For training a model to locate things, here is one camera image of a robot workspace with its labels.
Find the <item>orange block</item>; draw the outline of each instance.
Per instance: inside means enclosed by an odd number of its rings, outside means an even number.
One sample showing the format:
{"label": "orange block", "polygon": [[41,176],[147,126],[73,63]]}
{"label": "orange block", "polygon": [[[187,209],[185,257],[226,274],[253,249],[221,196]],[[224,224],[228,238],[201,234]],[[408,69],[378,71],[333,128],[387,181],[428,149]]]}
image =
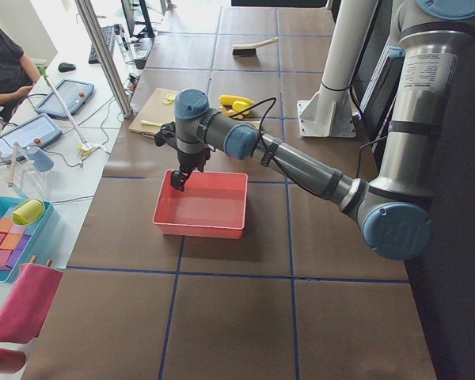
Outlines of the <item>orange block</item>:
{"label": "orange block", "polygon": [[17,243],[19,243],[22,237],[22,234],[7,234],[6,238],[3,239],[2,243],[0,244],[0,249],[15,249]]}
{"label": "orange block", "polygon": [[10,216],[2,216],[0,219],[0,232],[7,234],[13,225],[14,223]]}

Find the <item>black shirt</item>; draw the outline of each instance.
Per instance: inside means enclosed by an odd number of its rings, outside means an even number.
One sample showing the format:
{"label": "black shirt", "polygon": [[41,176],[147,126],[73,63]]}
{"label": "black shirt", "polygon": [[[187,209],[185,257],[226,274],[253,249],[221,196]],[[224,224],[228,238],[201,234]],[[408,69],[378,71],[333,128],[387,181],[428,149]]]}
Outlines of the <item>black shirt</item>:
{"label": "black shirt", "polygon": [[0,93],[12,93],[32,84],[19,63],[23,54],[23,49],[0,29]]}

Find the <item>computer mouse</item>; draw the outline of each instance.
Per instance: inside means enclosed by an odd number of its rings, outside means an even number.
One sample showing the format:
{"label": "computer mouse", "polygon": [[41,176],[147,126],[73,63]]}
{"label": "computer mouse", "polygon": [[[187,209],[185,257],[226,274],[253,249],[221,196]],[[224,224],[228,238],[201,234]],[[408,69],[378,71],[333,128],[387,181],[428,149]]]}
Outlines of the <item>computer mouse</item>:
{"label": "computer mouse", "polygon": [[62,62],[58,65],[58,71],[60,73],[66,73],[67,71],[76,70],[76,65],[72,63]]}

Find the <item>brush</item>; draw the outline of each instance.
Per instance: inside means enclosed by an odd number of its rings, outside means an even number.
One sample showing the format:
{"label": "brush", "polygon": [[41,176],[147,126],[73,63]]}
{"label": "brush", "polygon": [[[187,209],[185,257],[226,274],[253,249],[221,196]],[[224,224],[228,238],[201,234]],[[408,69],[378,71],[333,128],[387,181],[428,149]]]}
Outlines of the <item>brush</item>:
{"label": "brush", "polygon": [[274,44],[278,42],[278,37],[271,38],[270,40],[257,42],[256,44],[235,44],[232,46],[232,55],[234,57],[253,57],[257,55],[257,48]]}

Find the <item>person's arm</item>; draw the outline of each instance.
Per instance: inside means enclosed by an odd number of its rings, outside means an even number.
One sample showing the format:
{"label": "person's arm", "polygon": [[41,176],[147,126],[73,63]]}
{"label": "person's arm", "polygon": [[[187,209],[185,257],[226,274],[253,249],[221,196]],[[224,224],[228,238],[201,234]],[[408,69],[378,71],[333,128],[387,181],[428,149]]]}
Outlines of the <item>person's arm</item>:
{"label": "person's arm", "polygon": [[33,84],[35,85],[40,78],[39,69],[35,66],[35,63],[25,54],[19,58],[19,63],[25,73],[32,79]]}
{"label": "person's arm", "polygon": [[0,93],[0,105],[27,97],[32,88],[33,85],[24,85],[13,93]]}

